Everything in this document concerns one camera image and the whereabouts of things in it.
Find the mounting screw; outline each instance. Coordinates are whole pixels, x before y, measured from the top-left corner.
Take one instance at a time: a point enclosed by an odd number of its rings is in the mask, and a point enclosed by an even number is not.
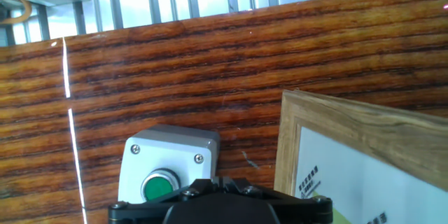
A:
[[[121,209],[126,206],[127,206],[127,202],[116,202],[116,203],[111,204],[111,208],[113,208],[113,209]]]
[[[197,164],[202,164],[203,161],[204,161],[204,157],[201,154],[196,154],[195,155],[195,162]]]
[[[139,152],[140,152],[140,146],[138,146],[138,145],[136,145],[136,144],[133,144],[133,145],[131,146],[131,151],[132,151],[133,154],[139,154]]]
[[[327,197],[322,196],[322,195],[318,195],[318,196],[314,196],[314,197],[312,197],[312,199],[313,199],[315,202],[317,202],[317,203],[321,203],[321,202],[324,202],[324,201],[329,200],[330,198],[327,198]]]
[[[199,192],[196,189],[194,189],[194,188],[189,188],[187,190],[184,190],[182,192],[182,195],[185,195],[187,197],[194,197],[194,196],[199,195]]]
[[[260,193],[261,193],[261,190],[256,188],[255,186],[252,186],[252,185],[246,186],[243,189],[243,194],[244,195],[257,195],[257,194],[260,194]]]

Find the wooden panel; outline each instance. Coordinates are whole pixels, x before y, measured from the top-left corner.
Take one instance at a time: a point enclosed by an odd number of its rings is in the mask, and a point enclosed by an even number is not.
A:
[[[126,139],[156,123],[219,132],[218,174],[272,187],[283,89],[445,116],[446,4],[318,0],[1,48],[0,221],[80,220],[72,141],[87,221],[105,221]]]
[[[448,120],[322,94],[285,91],[274,189],[295,195],[302,127],[448,190]]]

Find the screw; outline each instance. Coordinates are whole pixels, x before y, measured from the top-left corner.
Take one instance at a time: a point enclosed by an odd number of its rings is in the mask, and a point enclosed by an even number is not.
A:
[[[111,208],[113,208],[113,209],[121,209],[126,206],[127,206],[127,202],[116,202],[116,203],[111,204]]]
[[[321,203],[321,202],[328,200],[327,197],[322,196],[322,195],[314,196],[314,197],[312,197],[312,199],[317,203]]]
[[[245,194],[245,195],[251,195],[251,194],[255,194],[255,193],[259,193],[259,192],[260,192],[260,189],[256,188],[255,186],[252,186],[252,185],[246,186],[243,189],[243,194]]]
[[[140,152],[140,146],[138,146],[138,145],[136,145],[136,144],[133,144],[133,145],[131,146],[131,151],[132,151],[133,154],[139,154],[139,152]]]
[[[197,164],[202,164],[203,161],[204,161],[204,157],[201,154],[196,154],[195,155],[195,162]]]
[[[194,196],[199,195],[199,192],[196,189],[194,189],[194,188],[189,188],[187,190],[184,190],[182,192],[182,194],[187,196],[187,197],[194,197]]]

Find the green push button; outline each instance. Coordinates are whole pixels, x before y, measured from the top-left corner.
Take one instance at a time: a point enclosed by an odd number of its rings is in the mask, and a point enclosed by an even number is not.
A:
[[[168,180],[160,177],[150,179],[143,188],[146,200],[153,200],[157,197],[171,193],[172,191],[173,186]]]

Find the wooden picture frame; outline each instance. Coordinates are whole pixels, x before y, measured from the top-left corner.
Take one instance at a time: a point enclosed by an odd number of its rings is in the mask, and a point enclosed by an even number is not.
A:
[[[448,190],[448,119],[288,90],[281,104],[275,190],[295,195],[302,127]]]

